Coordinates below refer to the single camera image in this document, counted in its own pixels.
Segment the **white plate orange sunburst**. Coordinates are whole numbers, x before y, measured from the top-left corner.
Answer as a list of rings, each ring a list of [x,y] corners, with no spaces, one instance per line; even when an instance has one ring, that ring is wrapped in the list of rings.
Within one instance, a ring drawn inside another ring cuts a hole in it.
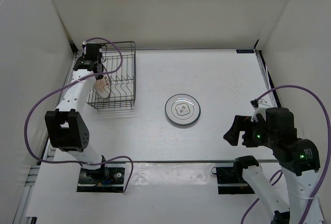
[[[102,99],[108,99],[111,95],[111,81],[108,76],[96,80],[93,86],[96,94]]]

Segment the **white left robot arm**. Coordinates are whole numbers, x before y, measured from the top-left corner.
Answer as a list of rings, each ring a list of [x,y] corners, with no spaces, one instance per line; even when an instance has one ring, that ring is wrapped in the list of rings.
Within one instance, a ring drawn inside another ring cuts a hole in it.
[[[94,74],[103,72],[101,49],[100,44],[85,45],[71,76],[71,82],[77,83],[66,89],[59,105],[44,117],[51,145],[70,154],[85,170],[91,170],[91,177],[98,183],[106,181],[109,173],[100,165],[104,157],[89,144],[90,134],[81,111],[97,79]]]

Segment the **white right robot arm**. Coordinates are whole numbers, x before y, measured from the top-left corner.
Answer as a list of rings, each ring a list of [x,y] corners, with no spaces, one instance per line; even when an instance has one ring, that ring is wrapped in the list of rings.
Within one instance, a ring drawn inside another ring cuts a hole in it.
[[[244,146],[272,150],[287,184],[289,200],[285,202],[253,156],[234,161],[233,178],[248,183],[265,207],[270,222],[322,223],[319,200],[311,195],[319,179],[319,152],[312,141],[297,137],[293,113],[287,108],[268,108],[256,111],[254,116],[237,115],[223,138],[237,146],[241,132]]]

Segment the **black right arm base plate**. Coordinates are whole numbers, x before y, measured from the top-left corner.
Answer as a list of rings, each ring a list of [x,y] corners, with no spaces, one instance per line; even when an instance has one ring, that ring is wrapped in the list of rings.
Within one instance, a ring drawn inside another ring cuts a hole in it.
[[[254,190],[246,181],[239,180],[232,167],[212,167],[217,178],[219,195],[252,195]]]

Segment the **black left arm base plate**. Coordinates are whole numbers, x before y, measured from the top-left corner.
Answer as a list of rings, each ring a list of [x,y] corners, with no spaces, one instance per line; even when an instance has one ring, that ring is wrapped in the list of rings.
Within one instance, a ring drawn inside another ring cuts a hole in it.
[[[125,165],[104,165],[97,170],[80,169],[77,192],[123,193]]]

